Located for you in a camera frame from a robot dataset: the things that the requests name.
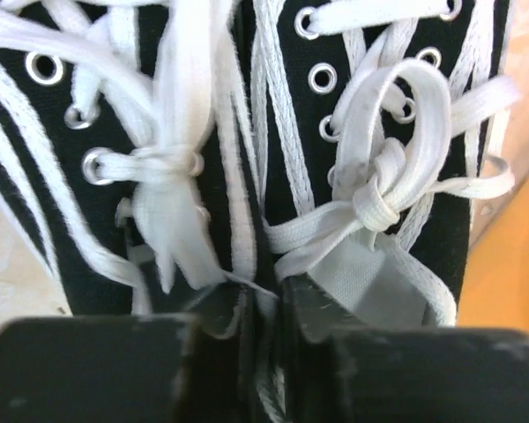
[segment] tied shoelace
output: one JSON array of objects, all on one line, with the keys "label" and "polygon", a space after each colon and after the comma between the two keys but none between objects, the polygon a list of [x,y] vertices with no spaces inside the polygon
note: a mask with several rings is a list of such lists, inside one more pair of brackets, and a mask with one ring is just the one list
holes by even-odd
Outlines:
[{"label": "tied shoelace", "polygon": [[[70,128],[89,126],[99,113],[98,98],[104,94],[136,149],[129,155],[94,149],[85,157],[83,171],[88,181],[97,185],[138,182],[132,214],[145,242],[155,253],[163,291],[168,293],[174,283],[175,265],[196,289],[226,278],[254,286],[250,281],[256,268],[255,242],[239,165],[236,128],[239,122],[243,141],[251,147],[247,142],[250,123],[235,45],[228,31],[235,2],[170,2],[153,79],[138,71],[137,6],[168,7],[169,1],[89,0],[87,3],[108,6],[108,12],[93,23],[72,0],[43,1],[43,7],[60,30],[16,16],[16,11],[32,3],[36,2],[0,2],[0,48],[37,52],[75,63],[73,104],[65,114]],[[0,101],[26,140],[86,262],[101,275],[134,288],[134,312],[151,312],[137,264],[111,253],[91,234],[39,117],[1,64]],[[193,179],[203,169],[199,151],[214,121],[218,124],[227,196],[235,223],[232,225],[235,274],[220,268],[207,235],[204,214],[200,213],[203,205]],[[49,267],[59,278],[47,223],[1,130],[0,160],[16,169],[11,171],[11,178],[36,216]]]},{"label": "tied shoelace", "polygon": [[[346,279],[329,280],[336,272],[333,267],[339,267],[337,263],[342,260],[342,256],[338,259],[333,254],[337,255],[341,248],[354,249],[357,255],[383,251],[401,275],[425,297],[436,323],[453,325],[456,305],[451,292],[407,251],[427,221],[435,193],[493,198],[513,186],[509,165],[492,152],[485,158],[495,165],[496,174],[489,178],[477,175],[481,122],[511,105],[519,96],[508,77],[488,80],[493,47],[493,2],[476,2],[465,44],[449,81],[433,66],[421,60],[404,59],[404,54],[419,18],[454,19],[462,7],[459,0],[454,2],[452,11],[444,0],[376,3],[334,0],[301,10],[294,23],[296,32],[309,42],[342,33],[353,72],[330,118],[338,141],[335,166],[328,175],[333,201],[317,208],[309,191],[279,48],[276,25],[283,4],[284,0],[255,2],[257,36],[251,79],[251,92],[256,95],[251,100],[261,194],[265,192],[266,181],[268,141],[264,93],[268,86],[287,177],[299,214],[296,219],[268,227],[273,252],[283,255],[276,265],[279,278],[305,272],[322,274],[323,278],[312,278],[352,310],[364,292],[365,287],[358,281],[365,269],[354,269],[350,277],[346,273]],[[308,26],[304,27],[303,17],[309,19]],[[391,25],[367,50],[362,28],[387,23]],[[471,76],[472,89],[464,93]],[[394,83],[398,77],[410,85],[413,101]],[[405,115],[405,106],[412,108],[411,117],[414,117],[409,121],[414,120],[414,135],[407,147],[384,136],[379,113],[385,109],[399,120]],[[467,177],[438,181],[451,139],[463,133],[467,145]],[[399,214],[409,208],[398,235],[384,234],[399,221]],[[324,265],[328,261],[331,267]]]}]

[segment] black canvas sneaker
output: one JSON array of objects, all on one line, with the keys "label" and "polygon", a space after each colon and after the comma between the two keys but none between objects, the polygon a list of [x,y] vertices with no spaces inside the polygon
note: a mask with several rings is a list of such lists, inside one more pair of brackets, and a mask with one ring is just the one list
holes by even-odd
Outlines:
[{"label": "black canvas sneaker", "polygon": [[[511,4],[253,0],[257,186],[284,288],[289,420],[323,395],[334,326],[454,325],[469,199],[513,184],[487,148],[488,118],[518,98],[500,75]],[[494,176],[479,176],[484,161]]]},{"label": "black canvas sneaker", "polygon": [[0,2],[0,202],[74,315],[198,312],[244,401],[277,284],[235,2],[164,3]]}]

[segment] black plastic object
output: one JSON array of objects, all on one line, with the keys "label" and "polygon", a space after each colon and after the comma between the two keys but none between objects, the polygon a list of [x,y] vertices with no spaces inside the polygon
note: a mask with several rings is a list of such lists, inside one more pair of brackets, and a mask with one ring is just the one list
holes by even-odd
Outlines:
[{"label": "black plastic object", "polygon": [[246,331],[195,315],[29,319],[0,333],[0,423],[249,421]]},{"label": "black plastic object", "polygon": [[526,334],[375,330],[344,318],[311,338],[286,282],[287,421],[529,423]]}]

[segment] sneaker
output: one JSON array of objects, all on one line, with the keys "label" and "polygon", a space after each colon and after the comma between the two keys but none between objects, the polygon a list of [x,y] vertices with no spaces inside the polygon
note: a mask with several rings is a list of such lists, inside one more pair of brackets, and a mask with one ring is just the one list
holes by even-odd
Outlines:
[{"label": "sneaker", "polygon": [[0,202],[74,315],[196,311],[246,384],[277,284],[234,2],[140,3],[0,2]]},{"label": "sneaker", "polygon": [[512,2],[253,5],[257,186],[296,421],[321,367],[303,357],[329,359],[312,345],[334,325],[454,325],[469,199],[513,185],[486,146],[488,118],[518,99],[500,75]]}]

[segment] orange surface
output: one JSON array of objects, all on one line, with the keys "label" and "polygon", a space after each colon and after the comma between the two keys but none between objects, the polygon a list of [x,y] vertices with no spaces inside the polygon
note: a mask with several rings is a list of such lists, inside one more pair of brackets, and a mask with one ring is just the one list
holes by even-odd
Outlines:
[{"label": "orange surface", "polygon": [[529,179],[471,252],[458,323],[529,331]]}]

